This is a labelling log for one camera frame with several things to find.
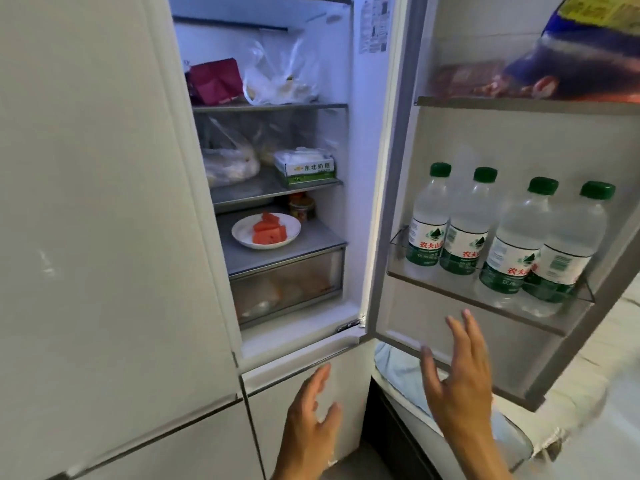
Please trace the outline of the person's right hand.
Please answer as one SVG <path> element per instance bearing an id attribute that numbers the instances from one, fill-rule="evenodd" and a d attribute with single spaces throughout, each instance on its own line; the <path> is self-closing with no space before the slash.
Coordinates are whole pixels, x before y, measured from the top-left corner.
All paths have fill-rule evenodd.
<path id="1" fill-rule="evenodd" d="M 492 377 L 483 334 L 473 314 L 446 318 L 454 339 L 451 370 L 441 397 L 426 397 L 429 409 L 456 457 L 502 457 L 492 435 Z"/>

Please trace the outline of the person's right forearm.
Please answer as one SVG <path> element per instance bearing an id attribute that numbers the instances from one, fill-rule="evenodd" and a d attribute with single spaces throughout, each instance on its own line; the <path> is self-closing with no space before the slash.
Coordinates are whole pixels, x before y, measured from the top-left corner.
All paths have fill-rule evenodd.
<path id="1" fill-rule="evenodd" d="M 466 480 L 511 480 L 511 474 L 500 457 L 456 457 Z"/>

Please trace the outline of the light blue cloth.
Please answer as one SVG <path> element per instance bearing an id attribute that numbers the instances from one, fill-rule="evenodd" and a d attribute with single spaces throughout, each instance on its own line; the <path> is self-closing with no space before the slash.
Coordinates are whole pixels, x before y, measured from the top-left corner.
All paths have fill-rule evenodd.
<path id="1" fill-rule="evenodd" d="M 380 375 L 405 399 L 432 417 L 422 382 L 420 360 L 384 342 L 376 345 L 374 362 Z"/>

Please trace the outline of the white refrigerator lower drawer front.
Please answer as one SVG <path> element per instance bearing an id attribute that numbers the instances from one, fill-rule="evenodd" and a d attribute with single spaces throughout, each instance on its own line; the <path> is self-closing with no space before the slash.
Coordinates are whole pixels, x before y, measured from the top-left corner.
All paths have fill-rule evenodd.
<path id="1" fill-rule="evenodd" d="M 343 411 L 331 463 L 359 448 L 375 346 L 374 340 L 361 342 L 359 335 L 343 332 L 243 374 L 267 478 L 276 467 L 287 410 L 304 380 L 324 363 L 331 365 L 331 374 L 319 395 L 317 416 L 323 420 L 333 403 L 339 403 Z"/>

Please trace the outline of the clear door shelf bin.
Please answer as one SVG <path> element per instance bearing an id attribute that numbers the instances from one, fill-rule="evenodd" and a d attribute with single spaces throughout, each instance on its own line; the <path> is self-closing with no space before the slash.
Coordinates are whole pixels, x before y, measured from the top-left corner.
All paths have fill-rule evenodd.
<path id="1" fill-rule="evenodd" d="M 576 290 L 561 304 L 556 304 L 554 312 L 542 316 L 539 312 L 530 312 L 522 306 L 523 298 L 528 294 L 519 292 L 508 298 L 507 302 L 495 306 L 494 302 L 477 293 L 476 283 L 479 270 L 468 276 L 449 273 L 436 265 L 422 267 L 409 262 L 406 254 L 410 250 L 408 243 L 409 227 L 401 225 L 390 242 L 387 274 L 395 279 L 407 282 L 420 289 L 434 292 L 439 296 L 453 299 L 464 305 L 474 306 L 486 312 L 508 320 L 526 324 L 533 328 L 566 337 L 573 332 L 578 323 L 595 305 L 595 298 L 589 284 L 580 279 Z"/>
<path id="2" fill-rule="evenodd" d="M 428 90 L 429 78 L 433 71 L 444 65 L 430 60 L 421 63 L 417 71 L 413 101 L 417 106 L 444 109 L 478 109 L 516 112 L 542 112 L 553 114 L 583 114 L 640 117 L 640 95 L 628 97 L 618 95 L 594 96 L 578 99 L 533 98 L 531 95 L 502 98 L 455 97 L 439 98 L 431 96 Z"/>

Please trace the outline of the clear crisper drawer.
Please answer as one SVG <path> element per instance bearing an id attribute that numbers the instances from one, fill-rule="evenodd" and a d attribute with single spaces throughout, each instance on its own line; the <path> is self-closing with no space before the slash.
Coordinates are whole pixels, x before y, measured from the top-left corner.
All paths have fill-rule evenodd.
<path id="1" fill-rule="evenodd" d="M 345 247 L 313 253 L 230 281 L 241 330 L 340 296 Z"/>

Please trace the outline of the green capped water bottle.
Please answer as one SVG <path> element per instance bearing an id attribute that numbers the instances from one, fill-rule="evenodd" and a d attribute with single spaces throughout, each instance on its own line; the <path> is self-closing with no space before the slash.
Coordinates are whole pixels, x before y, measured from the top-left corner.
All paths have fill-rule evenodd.
<path id="1" fill-rule="evenodd" d="M 540 256 L 522 286 L 520 308 L 539 318 L 559 311 L 596 254 L 607 231 L 604 208 L 616 186 L 596 180 L 583 184 L 578 199 L 553 211 Z"/>
<path id="2" fill-rule="evenodd" d="M 414 200 L 406 252 L 407 261 L 413 265 L 438 264 L 450 218 L 447 185 L 451 170 L 449 163 L 433 163 L 427 182 Z"/>
<path id="3" fill-rule="evenodd" d="M 475 169 L 471 183 L 454 194 L 440 266 L 447 272 L 468 276 L 474 274 L 494 222 L 492 192 L 498 170 Z"/>
<path id="4" fill-rule="evenodd" d="M 549 198 L 558 187 L 553 178 L 533 177 L 525 198 L 501 218 L 475 288 L 482 302 L 507 308 L 521 290 L 550 229 Z"/>

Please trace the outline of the white refrigerator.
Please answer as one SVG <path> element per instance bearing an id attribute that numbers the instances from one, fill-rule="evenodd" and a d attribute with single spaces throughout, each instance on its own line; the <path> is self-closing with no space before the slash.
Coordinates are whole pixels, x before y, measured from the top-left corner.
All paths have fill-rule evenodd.
<path id="1" fill-rule="evenodd" d="M 182 1 L 168 0 L 171 17 L 178 13 L 178 8 L 196 8 L 194 2 Z M 188 421 L 183 420 L 174 428 L 145 437 L 144 442 L 131 444 L 128 449 L 118 450 L 118 454 L 100 457 L 85 464 L 84 468 L 69 468 L 66 473 L 79 469 L 79 474 L 84 475 L 85 470 L 97 470 L 110 476 L 103 463 L 114 463 L 126 473 L 132 473 L 133 465 L 137 464 L 143 467 L 144 472 L 152 467 L 160 468 L 165 460 L 145 443 L 164 442 L 165 436 L 168 437 L 166 443 L 170 451 L 175 452 L 179 461 L 179 468 L 186 468 L 187 453 L 182 450 L 192 449 L 187 437 L 202 429 L 205 439 L 214 440 L 210 447 L 213 465 L 228 470 L 228 474 L 220 474 L 220 478 L 242 478 L 244 472 L 259 477 L 263 465 L 243 374 L 343 332 L 359 335 L 361 342 L 377 339 L 366 328 L 368 297 L 365 286 L 369 281 L 371 235 L 376 234 L 372 230 L 376 181 L 381 156 L 386 154 L 385 144 L 381 142 L 382 133 L 387 119 L 394 119 L 394 105 L 389 104 L 389 100 L 395 99 L 390 96 L 394 83 L 390 78 L 393 65 L 390 64 L 392 43 L 389 39 L 394 35 L 394 8 L 402 8 L 402 5 L 399 0 L 394 0 L 388 38 L 390 45 L 386 53 L 359 55 L 359 19 L 364 0 L 327 1 L 324 6 L 331 11 L 319 11 L 315 18 L 302 6 L 306 0 L 204 0 L 199 6 L 210 17 L 225 15 L 223 10 L 229 9 L 230 15 L 238 15 L 233 21 L 255 21 L 266 26 L 288 28 L 291 36 L 296 34 L 295 30 L 300 30 L 320 44 L 318 51 L 324 64 L 320 103 L 335 102 L 336 106 L 320 109 L 311 117 L 314 128 L 312 140 L 330 136 L 338 138 L 335 158 L 338 179 L 343 184 L 312 193 L 317 204 L 316 219 L 348 242 L 341 295 L 241 330 L 230 288 L 233 278 L 229 278 L 227 273 L 218 230 L 217 217 L 221 214 L 214 213 L 209 193 L 215 221 L 213 240 L 220 245 L 214 254 L 220 259 L 214 272 L 216 291 L 237 371 L 239 389 L 236 399 L 217 409 L 196 414 Z M 250 33 L 247 29 L 192 25 L 178 28 L 177 20 L 173 18 L 172 23 L 182 69 L 186 62 L 204 60 L 205 56 L 229 55 L 231 50 L 239 59 L 240 49 L 248 46 Z M 612 365 L 617 371 L 622 366 L 622 359 L 640 354 L 640 311 L 623 317 L 625 314 L 625 309 L 612 307 L 549 389 L 539 412 L 526 413 L 526 417 L 549 419 L 552 408 L 558 409 L 561 404 L 561 400 L 555 398 L 555 390 L 563 387 L 565 380 L 585 379 L 588 385 L 594 385 L 595 359 L 607 360 L 605 364 Z M 204 426 L 190 426 L 190 422 L 204 422 Z"/>

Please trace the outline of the white plate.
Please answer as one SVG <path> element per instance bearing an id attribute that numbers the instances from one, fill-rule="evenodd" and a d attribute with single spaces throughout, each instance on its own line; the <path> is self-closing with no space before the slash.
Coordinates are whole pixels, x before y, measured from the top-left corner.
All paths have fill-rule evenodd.
<path id="1" fill-rule="evenodd" d="M 261 246 L 252 243 L 253 225 L 261 221 L 263 212 L 276 214 L 280 218 L 280 224 L 282 226 L 285 226 L 287 229 L 286 241 L 269 246 Z M 297 220 L 297 218 L 288 214 L 282 214 L 274 211 L 263 212 L 261 212 L 260 214 L 254 214 L 248 217 L 244 217 L 233 225 L 231 234 L 238 243 L 253 250 L 274 250 L 292 243 L 292 241 L 295 240 L 297 236 L 299 236 L 301 232 L 301 222 Z"/>

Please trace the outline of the jar with red lid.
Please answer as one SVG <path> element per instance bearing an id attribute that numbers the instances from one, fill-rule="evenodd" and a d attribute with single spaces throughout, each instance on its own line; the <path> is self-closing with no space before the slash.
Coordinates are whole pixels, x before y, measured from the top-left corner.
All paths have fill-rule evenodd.
<path id="1" fill-rule="evenodd" d="M 290 194 L 289 212 L 301 223 L 308 222 L 316 217 L 316 202 L 306 192 Z"/>

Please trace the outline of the white open refrigerator door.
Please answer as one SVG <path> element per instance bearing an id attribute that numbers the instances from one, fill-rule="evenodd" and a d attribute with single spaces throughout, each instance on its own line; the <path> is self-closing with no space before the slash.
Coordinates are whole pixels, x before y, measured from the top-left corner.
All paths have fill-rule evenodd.
<path id="1" fill-rule="evenodd" d="M 367 332 L 415 356 L 428 346 L 441 369 L 451 368 L 453 355 L 445 317 L 469 308 L 489 348 L 494 393 L 529 411 L 541 407 L 640 273 L 640 117 L 444 109 L 417 106 L 413 96 L 421 63 L 501 59 L 508 65 L 526 54 L 562 1 L 399 0 L 402 8 L 394 8 L 389 39 L 394 119 L 387 119 L 382 133 L 386 154 L 376 181 L 376 234 L 371 235 L 365 286 Z M 549 198 L 552 215 L 578 199 L 587 181 L 616 186 L 604 204 L 604 240 L 578 280 L 589 284 L 595 305 L 571 334 L 558 337 L 387 274 L 390 242 L 401 225 L 410 229 L 414 200 L 435 162 L 452 167 L 450 215 L 454 194 L 471 183 L 476 168 L 498 170 L 494 222 L 476 266 L 479 272 L 501 218 L 525 198 L 533 177 L 558 181 Z"/>

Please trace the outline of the clear plastic bag with food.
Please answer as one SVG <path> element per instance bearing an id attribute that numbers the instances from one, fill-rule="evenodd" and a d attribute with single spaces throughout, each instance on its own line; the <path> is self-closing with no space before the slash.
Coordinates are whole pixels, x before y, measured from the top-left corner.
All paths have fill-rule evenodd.
<path id="1" fill-rule="evenodd" d="M 270 50 L 256 41 L 244 69 L 243 95 L 252 106 L 309 104 L 319 100 L 319 58 L 304 37 Z"/>
<path id="2" fill-rule="evenodd" d="M 261 164 L 253 145 L 233 125 L 203 117 L 199 138 L 210 189 L 240 184 L 259 174 Z"/>

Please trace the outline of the red meat packet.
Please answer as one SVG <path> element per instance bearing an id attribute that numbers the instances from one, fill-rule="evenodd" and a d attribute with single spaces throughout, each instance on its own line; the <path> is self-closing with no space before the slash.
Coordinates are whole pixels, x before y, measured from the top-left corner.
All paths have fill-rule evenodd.
<path id="1" fill-rule="evenodd" d="M 519 97 L 512 78 L 504 73 L 505 67 L 501 59 L 441 65 L 429 78 L 429 94 L 439 98 Z"/>

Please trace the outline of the white closed refrigerator door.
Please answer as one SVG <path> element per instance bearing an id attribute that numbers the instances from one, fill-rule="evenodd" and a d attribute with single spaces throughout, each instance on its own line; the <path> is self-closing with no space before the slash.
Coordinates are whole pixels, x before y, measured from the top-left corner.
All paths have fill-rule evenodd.
<path id="1" fill-rule="evenodd" d="M 168 0 L 0 0 L 0 480 L 233 402 Z"/>

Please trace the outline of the blue and yellow food bag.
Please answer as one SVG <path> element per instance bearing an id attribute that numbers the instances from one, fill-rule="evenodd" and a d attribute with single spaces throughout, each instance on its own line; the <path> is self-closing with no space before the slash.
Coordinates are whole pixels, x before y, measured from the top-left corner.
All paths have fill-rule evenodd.
<path id="1" fill-rule="evenodd" d="M 563 0 L 502 77 L 520 97 L 640 104 L 640 0 Z"/>

